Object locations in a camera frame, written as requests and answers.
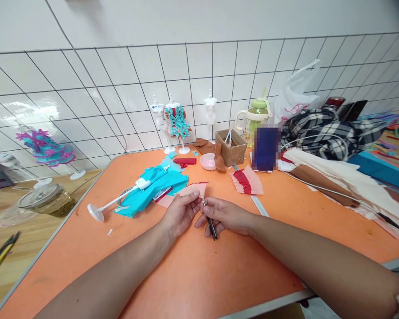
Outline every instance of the orange tabletop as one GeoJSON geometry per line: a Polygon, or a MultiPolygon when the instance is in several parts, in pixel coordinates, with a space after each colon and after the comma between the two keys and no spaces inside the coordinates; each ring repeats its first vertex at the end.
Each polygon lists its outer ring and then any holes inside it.
{"type": "MultiPolygon", "coordinates": [[[[110,202],[163,157],[163,151],[156,150],[114,159],[9,296],[0,318],[33,317],[83,272],[157,223],[165,209],[155,203],[133,219],[113,214],[112,206],[104,212],[104,223],[95,221],[86,206],[110,202]]],[[[205,171],[197,159],[183,172],[188,183],[209,181],[206,196],[259,214],[249,195],[235,191],[228,173],[205,171]]],[[[249,156],[239,167],[247,164],[249,156]]],[[[399,258],[399,240],[374,222],[282,172],[258,175],[264,188],[258,198],[270,217],[331,238],[380,263],[399,258]]],[[[307,296],[300,280],[252,238],[225,231],[212,241],[203,237],[205,226],[197,230],[194,222],[139,286],[122,318],[215,318],[265,302],[289,303],[307,296]]]]}
{"type": "MultiPolygon", "coordinates": [[[[114,205],[104,211],[104,223],[94,220],[86,206],[107,204],[163,158],[156,150],[114,159],[2,306],[0,318],[32,318],[87,269],[156,224],[165,208],[155,203],[135,218],[114,214],[114,205]]],[[[228,173],[206,171],[197,159],[183,172],[189,183],[209,181],[207,196],[259,214],[249,195],[235,191],[228,173]]],[[[215,318],[304,290],[254,239],[225,231],[213,241],[204,238],[205,226],[197,230],[194,222],[139,286],[122,318],[215,318]]]]}

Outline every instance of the small paper box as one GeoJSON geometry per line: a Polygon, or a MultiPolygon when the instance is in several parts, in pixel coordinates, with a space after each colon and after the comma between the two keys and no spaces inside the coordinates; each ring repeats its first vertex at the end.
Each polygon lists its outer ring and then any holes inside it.
{"type": "Polygon", "coordinates": [[[244,163],[245,150],[247,149],[247,142],[235,130],[232,130],[232,140],[236,143],[236,146],[231,148],[227,146],[225,139],[229,131],[227,129],[216,132],[216,143],[222,145],[222,157],[226,167],[244,163]]]}

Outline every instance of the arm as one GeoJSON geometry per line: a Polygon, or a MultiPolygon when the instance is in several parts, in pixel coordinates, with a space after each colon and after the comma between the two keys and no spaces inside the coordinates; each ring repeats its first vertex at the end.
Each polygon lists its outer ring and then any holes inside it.
{"type": "MultiPolygon", "coordinates": [[[[296,273],[341,318],[393,318],[399,276],[364,255],[306,230],[255,215],[217,198],[202,212],[216,232],[250,235],[296,273]]],[[[201,216],[195,227],[205,222],[201,216]]],[[[210,236],[206,228],[206,237],[210,236]]]]}
{"type": "Polygon", "coordinates": [[[35,318],[118,318],[137,286],[191,224],[199,194],[176,197],[158,224],[87,270],[35,318]]]}

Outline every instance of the black and white plaid cloth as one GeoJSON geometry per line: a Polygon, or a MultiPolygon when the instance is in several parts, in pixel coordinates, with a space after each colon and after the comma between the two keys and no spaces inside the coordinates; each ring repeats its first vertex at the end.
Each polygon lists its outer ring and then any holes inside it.
{"type": "MultiPolygon", "coordinates": [[[[344,139],[348,157],[351,157],[374,144],[383,134],[386,125],[386,122],[380,120],[339,122],[333,109],[303,110],[284,123],[281,146],[302,137],[334,134],[344,139]]],[[[343,142],[333,136],[316,136],[296,141],[283,147],[282,151],[292,146],[327,160],[343,160],[346,154],[343,142]]]]}

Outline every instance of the white plastic bag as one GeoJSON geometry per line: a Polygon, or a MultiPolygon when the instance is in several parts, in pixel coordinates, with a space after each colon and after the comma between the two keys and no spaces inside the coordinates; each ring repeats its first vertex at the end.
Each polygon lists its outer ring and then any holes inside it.
{"type": "Polygon", "coordinates": [[[302,109],[315,109],[319,96],[304,95],[304,91],[310,80],[319,70],[320,60],[316,59],[291,75],[285,82],[282,91],[276,97],[274,103],[270,104],[273,116],[269,118],[268,124],[278,124],[292,118],[302,109]]]}

